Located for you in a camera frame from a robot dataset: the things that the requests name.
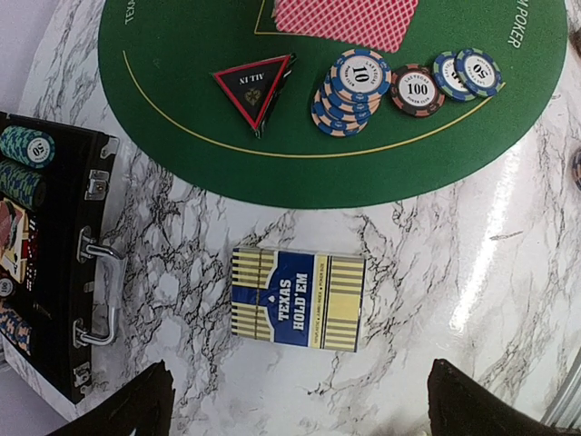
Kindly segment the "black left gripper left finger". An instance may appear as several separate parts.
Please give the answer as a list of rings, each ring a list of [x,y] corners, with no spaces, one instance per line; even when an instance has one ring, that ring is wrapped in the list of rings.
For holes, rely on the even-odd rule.
[[[164,361],[151,364],[119,391],[54,435],[168,435],[175,389]]]

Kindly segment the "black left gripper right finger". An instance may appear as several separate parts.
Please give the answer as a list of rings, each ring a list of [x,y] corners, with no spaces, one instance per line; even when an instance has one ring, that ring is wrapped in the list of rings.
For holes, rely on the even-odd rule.
[[[428,416],[433,435],[566,435],[502,402],[445,359],[428,377]]]

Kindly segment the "red chip mat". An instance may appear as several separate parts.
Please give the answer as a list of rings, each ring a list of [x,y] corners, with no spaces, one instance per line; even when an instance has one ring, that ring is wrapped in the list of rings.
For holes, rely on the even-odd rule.
[[[390,97],[404,113],[424,118],[435,114],[445,103],[430,70],[420,64],[405,64],[391,74]]]

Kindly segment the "blue chips mat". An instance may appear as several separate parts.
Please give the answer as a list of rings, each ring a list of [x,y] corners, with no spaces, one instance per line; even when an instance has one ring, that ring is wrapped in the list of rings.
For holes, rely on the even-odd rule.
[[[432,64],[432,75],[440,91],[458,102],[495,96],[503,85],[497,62],[477,48],[442,52]]]

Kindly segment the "red patterned card deck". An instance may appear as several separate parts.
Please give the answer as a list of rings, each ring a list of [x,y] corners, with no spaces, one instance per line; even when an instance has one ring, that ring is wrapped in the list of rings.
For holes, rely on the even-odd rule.
[[[396,53],[418,5],[418,0],[276,1],[272,17],[285,34]]]

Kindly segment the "black white chip stack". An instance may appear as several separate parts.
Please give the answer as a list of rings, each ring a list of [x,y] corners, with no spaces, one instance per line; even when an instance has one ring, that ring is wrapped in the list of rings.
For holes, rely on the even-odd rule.
[[[581,191],[581,149],[577,149],[571,158],[571,177],[575,187]]]

